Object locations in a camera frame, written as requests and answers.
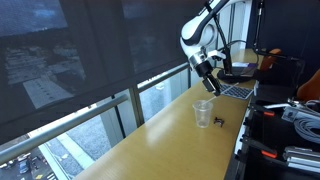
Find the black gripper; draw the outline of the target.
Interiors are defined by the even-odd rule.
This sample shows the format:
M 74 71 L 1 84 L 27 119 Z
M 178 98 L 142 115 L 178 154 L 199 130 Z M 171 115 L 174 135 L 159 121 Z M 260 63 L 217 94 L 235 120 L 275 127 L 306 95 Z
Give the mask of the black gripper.
M 212 75 L 213 68 L 208 61 L 202 62 L 195 67 L 197 74 L 203 78 L 203 84 L 208 92 L 214 92 L 215 96 L 221 95 L 220 83 Z

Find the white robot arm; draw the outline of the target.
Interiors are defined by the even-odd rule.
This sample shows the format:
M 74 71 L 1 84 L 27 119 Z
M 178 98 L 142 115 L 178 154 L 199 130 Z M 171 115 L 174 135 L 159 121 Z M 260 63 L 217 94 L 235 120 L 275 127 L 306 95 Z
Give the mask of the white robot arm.
M 181 30 L 180 45 L 191 69 L 203 78 L 206 90 L 215 96 L 221 94 L 221 85 L 212 75 L 214 67 L 209 58 L 222 59 L 225 74 L 232 74 L 230 48 L 217 15 L 227 6 L 242 1 L 245 0 L 207 0 L 203 9 Z

